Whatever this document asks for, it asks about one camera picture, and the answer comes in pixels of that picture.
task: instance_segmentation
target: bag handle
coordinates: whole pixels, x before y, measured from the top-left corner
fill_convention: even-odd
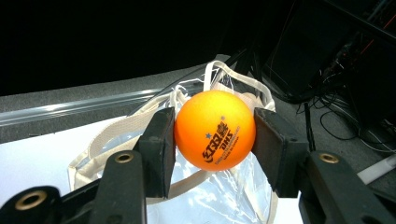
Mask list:
[[[212,71],[213,67],[216,66],[218,68],[221,68],[221,72],[219,75],[211,82],[211,77],[212,77]],[[209,91],[211,90],[211,86],[213,83],[218,83],[219,80],[221,80],[225,75],[228,75],[230,77],[235,78],[238,81],[241,81],[259,91],[264,93],[264,108],[268,110],[273,110],[275,111],[275,102],[274,99],[272,98],[270,90],[262,83],[260,83],[258,80],[247,77],[244,75],[241,75],[234,70],[232,70],[227,64],[221,62],[221,61],[213,61],[209,63],[205,69],[205,79],[204,79],[204,91]]]
[[[169,94],[165,94],[164,96],[159,96],[158,98],[152,99],[132,116],[117,120],[107,125],[92,140],[92,142],[88,146],[88,149],[78,155],[78,157],[70,163],[68,168],[70,189],[74,190],[88,183],[91,183],[92,179],[90,177],[94,176],[95,174],[97,174],[97,172],[105,168],[106,160],[112,154],[118,151],[132,149],[140,136],[132,138],[129,141],[110,149],[109,151],[100,153],[103,145],[112,138],[125,132],[132,132],[137,131],[137,129],[140,128],[146,128],[156,109],[158,108],[159,103],[168,99],[170,100],[170,106],[174,106],[175,108],[177,102],[184,104],[187,101],[186,97],[182,94],[182,92],[178,88],[176,88]],[[77,170],[78,165],[82,163],[86,158],[88,158],[89,161],[84,165],[84,167]],[[169,191],[169,197],[166,200],[170,200],[182,193],[189,191],[190,189],[203,183],[213,174],[214,172],[200,170],[195,174],[172,184]],[[164,199],[148,198],[149,203],[159,203],[163,201]]]

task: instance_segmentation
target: ping pong ball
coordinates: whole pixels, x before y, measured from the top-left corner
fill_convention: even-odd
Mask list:
[[[248,155],[256,126],[248,106],[237,96],[203,91],[180,108],[174,132],[187,161],[203,170],[223,171]]]

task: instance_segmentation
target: screw hole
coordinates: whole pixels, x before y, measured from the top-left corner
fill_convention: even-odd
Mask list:
[[[116,158],[116,162],[118,163],[125,163],[128,161],[131,161],[134,158],[134,155],[129,154],[129,153],[124,153],[124,154],[120,154],[117,158]]]
[[[23,211],[34,208],[44,202],[47,198],[47,193],[43,190],[36,190],[27,193],[21,197],[15,204],[17,210]]]
[[[336,158],[334,155],[327,154],[327,153],[322,153],[319,155],[320,159],[327,162],[327,163],[337,163],[339,162],[338,158]]]

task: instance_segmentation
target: printed logo on ball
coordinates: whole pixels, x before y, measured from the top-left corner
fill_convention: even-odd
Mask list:
[[[238,132],[240,127],[236,127],[236,130],[232,133],[231,130],[228,128],[227,123],[225,122],[225,117],[221,117],[221,122],[218,124],[218,128],[215,134],[207,133],[205,135],[206,138],[210,139],[209,144],[207,145],[206,149],[202,153],[204,160],[208,163],[213,162],[213,155],[216,151],[220,148],[223,150],[222,155],[215,161],[215,164],[219,164],[223,160],[227,160],[227,157],[233,151],[236,142],[239,139]]]

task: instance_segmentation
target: white tote bag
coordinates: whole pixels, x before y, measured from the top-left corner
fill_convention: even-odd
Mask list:
[[[262,83],[236,73],[223,62],[211,62],[204,74],[185,76],[131,116],[99,132],[70,163],[70,189],[100,178],[107,158],[113,153],[133,149],[156,111],[173,106],[177,114],[191,98],[186,88],[191,83],[202,86],[202,91],[230,92],[243,100],[252,113],[255,107],[275,111],[271,92]],[[148,223],[272,223],[274,220],[277,197],[252,153],[232,169],[208,172],[194,167],[177,149],[171,183],[167,199],[147,198]]]

